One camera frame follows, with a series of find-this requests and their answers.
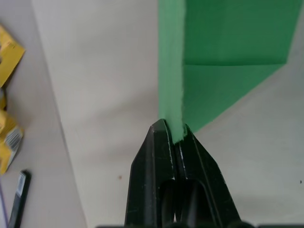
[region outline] green paper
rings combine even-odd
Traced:
[[[159,0],[159,113],[173,142],[182,123],[198,130],[286,63],[301,5]]]

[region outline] green sheet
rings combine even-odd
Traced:
[[[174,142],[183,123],[198,130],[286,63],[301,5],[159,0],[159,115]]]

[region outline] barcode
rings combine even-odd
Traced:
[[[12,151],[16,152],[19,147],[21,138],[21,130],[18,127],[15,127],[7,134],[4,142],[7,144],[8,147],[10,147]]]
[[[20,176],[19,176],[18,187],[17,187],[17,191],[16,191],[16,194],[19,197],[21,197],[21,195],[22,195],[24,182],[25,182],[25,175],[23,173],[21,173]]]

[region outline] yellow package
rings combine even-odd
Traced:
[[[24,52],[25,49],[0,25],[0,87],[8,80]]]
[[[19,148],[23,130],[7,112],[0,110],[0,175],[3,175]]]
[[[6,97],[4,91],[0,88],[0,110],[6,108]]]

